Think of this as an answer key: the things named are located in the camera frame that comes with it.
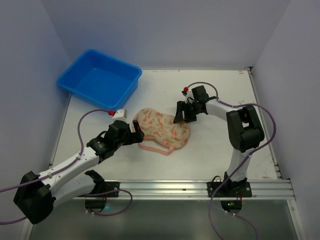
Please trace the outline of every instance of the black mounting bracket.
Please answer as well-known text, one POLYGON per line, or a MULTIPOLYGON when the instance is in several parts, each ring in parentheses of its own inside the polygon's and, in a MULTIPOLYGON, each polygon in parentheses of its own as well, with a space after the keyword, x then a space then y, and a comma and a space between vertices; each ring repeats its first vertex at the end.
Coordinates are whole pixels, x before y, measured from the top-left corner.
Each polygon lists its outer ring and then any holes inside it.
MULTIPOLYGON (((228 177, 227 173, 224 173, 224 179, 228 177)), ((206 183, 208 197, 211 198, 214 191, 223 183, 223 181, 209 181, 206 183)), ((242 181, 229 180, 214 196, 215 198, 251 198, 252 190, 250 183, 245 178, 242 181)))
MULTIPOLYGON (((85 175, 88 175, 92 178, 93 182, 95 183, 95 186, 90 192, 90 194, 101 194, 104 192, 109 192, 112 190, 117 190, 120 188, 120 182, 118 181, 105 181, 102 176, 100 176, 99 173, 97 173, 94 170, 89 170, 85 172, 85 175)), ((119 192, 112 192, 107 195, 108 198, 117 198, 119 195, 119 192)))
MULTIPOLYGON (((39 177, 32 171, 26 173, 20 184, 37 180, 39 177)), ((21 186, 17 189, 13 202, 30 220, 32 224, 43 221, 54 209, 55 197, 52 197, 50 185, 44 185, 37 181, 30 185, 21 186)))

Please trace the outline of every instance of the red cap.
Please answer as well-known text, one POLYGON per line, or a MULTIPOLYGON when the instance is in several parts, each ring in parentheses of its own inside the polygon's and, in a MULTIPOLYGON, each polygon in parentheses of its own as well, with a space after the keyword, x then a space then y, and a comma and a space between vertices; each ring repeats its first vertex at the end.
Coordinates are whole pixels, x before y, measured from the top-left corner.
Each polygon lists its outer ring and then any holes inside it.
POLYGON ((109 111, 108 111, 108 114, 109 114, 110 116, 114 116, 114 115, 115 115, 115 111, 109 110, 109 111))

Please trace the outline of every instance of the cable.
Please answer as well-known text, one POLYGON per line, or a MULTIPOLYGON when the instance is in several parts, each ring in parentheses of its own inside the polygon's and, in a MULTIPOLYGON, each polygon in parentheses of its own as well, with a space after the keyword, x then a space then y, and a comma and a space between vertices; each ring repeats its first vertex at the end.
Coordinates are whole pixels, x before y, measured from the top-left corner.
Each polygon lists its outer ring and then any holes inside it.
POLYGON ((104 195, 101 200, 103 203, 103 207, 100 209, 99 213, 101 213, 107 205, 107 195, 104 195))
POLYGON ((127 194, 130 195, 130 202, 129 204, 122 210, 117 211, 115 213, 109 213, 109 214, 103 214, 103 213, 99 213, 99 212, 93 212, 91 211, 94 215, 97 216, 101 216, 101 217, 111 217, 111 216, 115 216, 115 215, 119 215, 122 214, 123 212, 125 212, 132 204, 133 201, 133 196, 131 194, 131 192, 129 192, 128 190, 124 190, 124 189, 117 189, 117 190, 112 190, 112 191, 106 191, 106 192, 102 192, 102 193, 95 193, 95 194, 84 194, 84 197, 98 197, 98 196, 102 196, 102 195, 108 195, 108 194, 112 194, 112 193, 118 193, 118 192, 125 192, 127 194))
POLYGON ((190 102, 189 99, 191 99, 191 101, 195 101, 192 97, 189 96, 189 97, 186 99, 189 104, 192 104, 192 102, 190 102))
POLYGON ((26 220, 26 219, 27 219, 27 217, 24 216, 24 217, 19 218, 19 219, 17 219, 17 220, 12 220, 12 221, 0 221, 0 225, 16 224, 16 223, 21 222, 21 221, 26 220))
POLYGON ((221 177, 219 175, 217 176, 214 176, 214 178, 212 179, 212 182, 214 182, 216 180, 216 178, 219 178, 220 179, 220 182, 221 182, 221 177))
MULTIPOLYGON (((80 133, 80 125, 81 125, 81 122, 83 121, 83 119, 91 114, 91 113, 94 113, 94 112, 106 112, 108 113, 109 115, 112 115, 114 114, 113 112, 109 111, 109 110, 104 110, 104 109, 94 109, 94 110, 91 110, 91 111, 88 111, 86 112, 80 119, 79 119, 79 122, 77 124, 77 134, 78 134, 78 137, 79 137, 79 141, 80 141, 80 152, 79 152, 79 156, 82 155, 82 153, 84 152, 84 149, 85 149, 85 145, 84 145, 84 141, 81 137, 81 133, 80 133)), ((79 160, 78 157, 76 157, 72 162, 70 162, 68 165, 64 166, 63 168, 61 169, 58 169, 57 171, 54 171, 51 175, 56 175, 56 174, 59 174, 61 173, 62 171, 66 170, 67 168, 71 167, 73 164, 75 164, 77 161, 79 160)), ((25 186, 28 186, 30 184, 34 184, 34 183, 37 183, 37 182, 40 182, 44 179, 47 179, 49 178, 48 175, 46 176, 43 176, 43 177, 40 177, 38 179, 35 179, 35 180, 32 180, 32 181, 28 181, 28 182, 25 182, 25 183, 22 183, 22 184, 17 184, 17 185, 14 185, 14 186, 9 186, 9 187, 5 187, 3 189, 0 189, 0 193, 3 193, 3 192, 6 192, 6 191, 9 191, 9 190, 12 190, 12 189, 17 189, 17 188, 21 188, 21 187, 25 187, 25 186)), ((22 218, 19 218, 17 220, 12 220, 12 221, 0 221, 0 225, 9 225, 9 224, 15 224, 15 223, 18 223, 18 222, 21 222, 23 220, 25 220, 26 217, 22 217, 22 218)))
POLYGON ((188 88, 190 88, 191 86, 196 85, 196 84, 206 84, 206 85, 212 87, 212 88, 214 89, 214 91, 215 91, 215 96, 216 96, 216 98, 217 98, 217 99, 219 98, 219 96, 218 96, 218 89, 217 89, 215 86, 213 86, 211 83, 208 83, 208 82, 205 82, 205 81, 196 81, 196 82, 194 82, 194 83, 191 83, 189 86, 187 86, 186 89, 188 89, 188 88))
MULTIPOLYGON (((245 156, 245 158, 244 158, 244 159, 242 160, 242 162, 239 164, 239 166, 214 190, 214 192, 213 192, 213 194, 212 194, 212 196, 211 196, 211 198, 210 198, 209 210, 208 210, 209 221, 210 221, 210 224, 211 224, 213 230, 215 231, 215 233, 219 236, 220 239, 224 240, 223 236, 218 232, 218 230, 217 230, 217 228, 216 228, 216 226, 214 225, 214 222, 213 222, 213 220, 212 220, 211 210, 212 210, 213 199, 214 199, 215 195, 217 194, 217 192, 218 192, 218 191, 230 180, 230 178, 245 164, 245 162, 248 160, 248 158, 249 158, 252 154, 254 154, 255 152, 259 151, 260 149, 264 148, 265 146, 267 146, 269 143, 272 142, 272 140, 273 140, 273 139, 275 138, 275 136, 276 136, 277 125, 276 125, 276 121, 275 121, 273 115, 272 115, 266 108, 264 108, 263 106, 261 106, 261 105, 259 105, 259 104, 256 104, 256 103, 245 103, 245 104, 240 104, 240 105, 235 105, 235 106, 233 106, 233 105, 231 105, 231 104, 228 104, 228 103, 226 103, 226 102, 223 102, 223 101, 220 101, 220 100, 219 100, 218 90, 217 90, 217 88, 216 88, 215 86, 213 86, 212 84, 210 84, 210 83, 208 83, 208 82, 198 81, 198 82, 194 82, 194 83, 190 84, 190 85, 188 86, 188 88, 191 87, 191 86, 193 86, 193 85, 195 85, 195 84, 206 84, 206 85, 211 86, 211 87, 215 90, 215 94, 216 94, 216 99, 217 99, 217 101, 218 101, 219 103, 227 106, 227 107, 230 107, 230 108, 241 108, 241 107, 247 107, 247 106, 256 106, 256 107, 258 107, 258 108, 263 109, 263 110, 269 115, 269 117, 270 117, 270 119, 271 119, 271 121, 272 121, 272 126, 273 126, 273 132, 272 132, 272 135, 271 135, 270 139, 269 139, 266 143, 262 144, 261 146, 255 148, 254 150, 252 150, 251 152, 249 152, 248 155, 245 156)), ((242 217, 242 216, 240 216, 240 215, 237 215, 237 214, 234 215, 233 213, 231 213, 231 215, 236 216, 236 217, 244 220, 244 221, 247 222, 248 224, 250 224, 250 225, 252 226, 254 232, 255 232, 255 238, 256 238, 256 239, 259 239, 259 234, 258 234, 257 229, 255 228, 255 226, 254 226, 249 220, 247 220, 247 219, 245 219, 244 217, 242 217)))
POLYGON ((242 201, 242 191, 240 192, 239 196, 236 197, 236 201, 240 198, 240 201, 242 201))

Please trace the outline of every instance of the pink patterned fabric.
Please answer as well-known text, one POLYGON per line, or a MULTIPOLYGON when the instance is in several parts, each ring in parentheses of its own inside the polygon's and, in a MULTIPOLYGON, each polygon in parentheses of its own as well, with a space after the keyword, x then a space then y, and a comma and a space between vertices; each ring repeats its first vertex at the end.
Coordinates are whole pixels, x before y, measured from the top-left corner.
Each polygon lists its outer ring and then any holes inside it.
POLYGON ((188 143, 190 135, 189 126, 185 122, 174 124, 174 116, 160 113, 152 108, 144 108, 139 111, 134 120, 139 122, 144 132, 144 140, 154 141, 168 151, 139 144, 142 149, 169 155, 173 150, 180 149, 188 143))

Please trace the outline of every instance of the fabric strap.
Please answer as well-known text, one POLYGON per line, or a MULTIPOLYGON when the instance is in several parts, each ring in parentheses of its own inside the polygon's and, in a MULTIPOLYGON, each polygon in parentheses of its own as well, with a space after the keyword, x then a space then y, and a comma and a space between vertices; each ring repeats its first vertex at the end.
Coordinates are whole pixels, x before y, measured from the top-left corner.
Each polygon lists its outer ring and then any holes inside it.
POLYGON ((166 150, 162 150, 160 148, 147 146, 147 145, 144 145, 142 143, 139 143, 138 145, 139 145, 140 148, 142 148, 144 150, 155 152, 155 153, 159 153, 159 154, 162 154, 162 155, 165 155, 165 156, 168 156, 169 154, 171 154, 174 151, 174 147, 173 146, 170 146, 169 149, 166 151, 166 150))

